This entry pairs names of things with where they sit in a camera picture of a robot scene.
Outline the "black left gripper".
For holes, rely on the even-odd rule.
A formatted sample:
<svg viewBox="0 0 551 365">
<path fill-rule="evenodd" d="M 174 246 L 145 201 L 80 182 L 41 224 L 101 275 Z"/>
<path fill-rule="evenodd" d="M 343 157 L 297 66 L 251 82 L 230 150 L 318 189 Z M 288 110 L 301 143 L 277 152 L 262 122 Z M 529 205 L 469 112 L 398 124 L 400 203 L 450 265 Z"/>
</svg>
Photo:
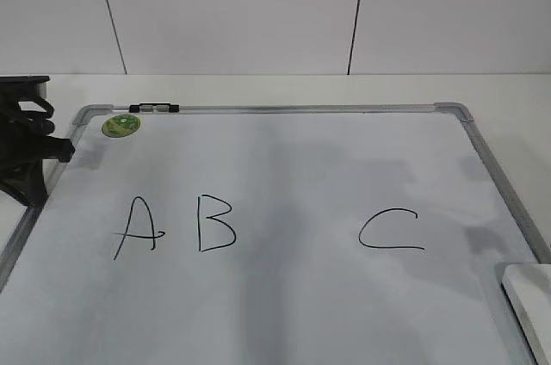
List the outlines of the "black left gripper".
<svg viewBox="0 0 551 365">
<path fill-rule="evenodd" d="M 23 141 L 53 133 L 54 108 L 45 98 L 49 76 L 1 76 L 1 163 L 21 150 Z M 47 136 L 41 141 L 43 159 L 69 163 L 74 154 L 70 139 Z M 41 159 L 1 168 L 1 190 L 26 207 L 46 203 Z"/>
</svg>

